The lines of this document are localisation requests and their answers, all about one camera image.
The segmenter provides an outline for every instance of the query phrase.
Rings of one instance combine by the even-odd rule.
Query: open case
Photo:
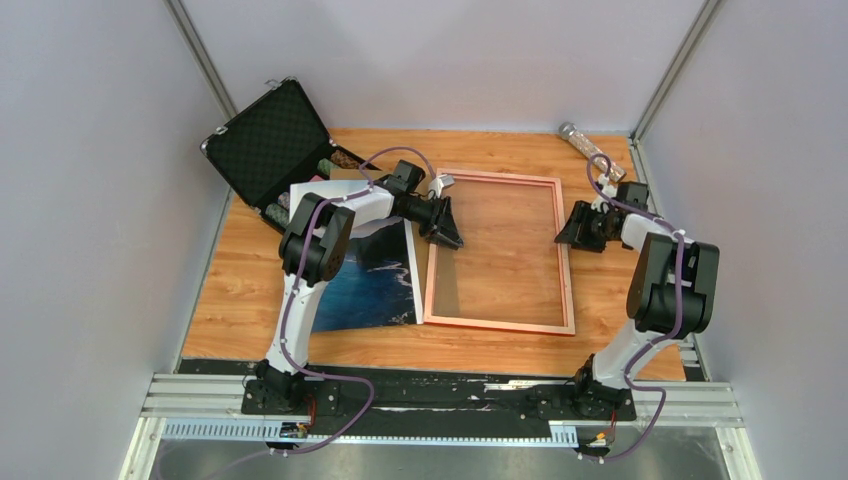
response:
[[[246,204],[285,233],[288,220],[281,215],[288,211],[277,199],[291,184],[329,178],[318,170],[322,159],[342,168],[364,160],[333,141],[296,78],[266,84],[271,90],[216,129],[200,150]]]

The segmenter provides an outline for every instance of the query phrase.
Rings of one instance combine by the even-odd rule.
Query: gray wall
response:
[[[214,238],[222,115],[147,0],[4,2],[0,112],[0,478],[111,480]]]
[[[701,0],[184,0],[239,108],[296,75],[331,126],[630,130]]]
[[[848,4],[732,1],[645,142],[677,225],[722,259],[702,347],[765,478],[844,478]]]

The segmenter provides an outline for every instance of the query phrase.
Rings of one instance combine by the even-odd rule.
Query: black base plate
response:
[[[348,430],[349,435],[545,438],[550,436],[549,420],[586,419],[572,409],[570,396],[574,385],[570,378],[320,365],[310,368],[366,377],[374,383],[376,396],[371,409]],[[544,383],[521,390],[491,388],[515,380]],[[279,405],[268,402],[267,392],[263,390],[267,387],[257,380],[247,382],[246,387],[244,413],[308,413],[306,404],[283,412]],[[368,398],[368,388],[354,382],[304,381],[304,392],[317,400],[317,420],[310,430],[313,434],[335,433]],[[253,398],[247,399],[247,393]],[[609,420],[611,415],[611,411],[599,411],[594,419]],[[617,411],[616,417],[621,421],[635,420],[632,399],[630,405]]]

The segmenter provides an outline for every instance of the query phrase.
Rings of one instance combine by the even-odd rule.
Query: purple cable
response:
[[[609,176],[610,168],[612,166],[612,160],[603,154],[596,153],[589,158],[589,161],[586,163],[586,174],[589,176],[589,183],[592,184],[592,188],[595,189],[595,192],[603,198],[605,201],[609,202],[611,205],[614,205],[623,210],[627,210],[628,212],[635,213],[636,215],[640,215],[645,217],[657,224],[666,228],[676,239],[677,239],[677,255],[674,259],[674,328],[671,329],[665,335],[657,337],[650,342],[648,342],[644,347],[642,347],[639,351],[636,352],[635,355],[627,362],[624,367],[624,381],[627,383],[632,390],[637,390],[640,392],[657,392],[660,394],[660,401],[657,405],[657,411],[654,413],[654,416],[651,417],[651,421],[648,422],[648,426],[645,427],[645,431],[642,432],[642,435],[639,437],[636,442],[628,447],[621,453],[617,453],[612,456],[603,457],[604,463],[613,462],[616,460],[622,460],[638,449],[642,443],[645,442],[645,439],[648,438],[648,435],[654,429],[654,425],[657,423],[657,420],[662,413],[662,409],[665,406],[666,399],[666,391],[662,387],[644,387],[637,385],[630,379],[630,372],[633,370],[633,367],[636,365],[642,357],[644,357],[651,349],[657,345],[658,343],[664,342],[666,340],[673,339],[680,333],[680,329],[683,327],[683,251],[686,248],[686,240],[683,237],[683,234],[674,229],[674,227],[662,217],[650,214],[648,212],[644,212],[637,208],[631,207],[630,205],[625,205],[615,199],[610,198],[607,194],[605,194],[601,188],[595,183],[595,178],[592,176],[592,164],[596,158],[601,158],[606,163],[607,169],[605,175]]]
[[[365,414],[365,412],[371,406],[371,403],[374,402],[374,384],[371,383],[371,381],[368,380],[367,378],[354,377],[354,376],[348,376],[348,375],[331,375],[331,374],[327,374],[327,373],[313,372],[311,370],[307,370],[306,368],[303,368],[302,366],[298,365],[294,361],[294,359],[291,357],[291,354],[286,349],[285,332],[286,332],[286,325],[288,324],[288,320],[289,320],[289,311],[291,310],[291,306],[292,306],[292,303],[294,301],[294,297],[297,294],[297,289],[298,289],[297,285],[300,284],[301,277],[303,276],[303,271],[306,269],[306,254],[307,254],[307,252],[309,252],[309,244],[312,242],[311,233],[313,231],[315,231],[315,225],[318,223],[318,217],[321,214],[321,210],[323,210],[325,206],[327,206],[328,204],[330,204],[332,202],[338,202],[338,201],[342,201],[342,200],[345,200],[345,199],[359,198],[359,197],[365,196],[368,193],[370,193],[371,189],[374,187],[374,180],[365,171],[365,167],[370,165],[371,162],[373,162],[375,159],[377,159],[377,157],[380,157],[380,156],[382,156],[386,153],[394,152],[394,151],[397,151],[397,150],[405,150],[405,151],[412,152],[412,153],[418,155],[418,157],[421,158],[421,160],[427,166],[427,170],[429,170],[430,175],[433,178],[436,178],[436,172],[433,169],[433,166],[430,165],[430,161],[427,160],[427,157],[425,157],[423,153],[419,152],[418,150],[416,150],[412,147],[389,147],[389,148],[385,148],[385,149],[380,150],[379,152],[375,153],[374,155],[371,155],[371,157],[368,160],[366,160],[365,163],[361,164],[359,166],[359,172],[368,181],[368,187],[367,188],[365,188],[364,190],[360,190],[359,192],[355,192],[355,193],[352,193],[350,195],[347,195],[346,197],[324,199],[323,201],[321,201],[321,203],[318,204],[318,206],[315,208],[315,211],[312,212],[312,217],[309,220],[309,229],[307,230],[310,233],[310,235],[307,235],[306,240],[303,242],[303,253],[300,256],[300,263],[298,264],[297,272],[295,273],[294,287],[292,287],[292,291],[289,294],[288,299],[286,300],[286,305],[283,309],[283,321],[280,322],[279,337],[280,337],[281,350],[283,352],[283,356],[286,358],[286,361],[288,361],[289,364],[291,364],[291,366],[293,366],[298,372],[301,372],[304,375],[309,375],[311,377],[319,377],[319,378],[323,378],[325,380],[339,380],[339,381],[343,381],[343,382],[363,383],[368,387],[368,390],[369,390],[368,400],[365,401],[365,405],[362,406],[362,408],[359,410],[359,412],[357,412],[356,415],[354,415],[353,418],[350,419],[349,422],[347,422],[342,428],[340,428],[338,432],[330,435],[330,437],[327,438],[326,440],[323,440],[323,441],[316,443],[314,445],[310,445],[308,447],[299,448],[297,450],[272,450],[272,452],[278,452],[278,453],[282,453],[284,456],[288,456],[288,455],[296,455],[296,454],[301,454],[301,453],[314,452],[315,450],[326,447],[331,442],[335,441],[340,436],[344,435],[344,433],[350,427],[352,427],[353,424],[356,423],[362,417],[362,415]],[[219,477],[224,472],[227,472],[227,471],[231,470],[232,468],[235,468],[236,466],[241,465],[244,462],[253,460],[255,458],[263,457],[263,456],[266,456],[266,455],[268,455],[268,450],[260,450],[258,452],[254,452],[254,453],[251,453],[249,455],[245,455],[244,457],[241,457],[241,458],[234,460],[233,462],[229,463],[227,466],[225,466],[225,467],[203,477],[202,480],[212,480],[214,478]]]

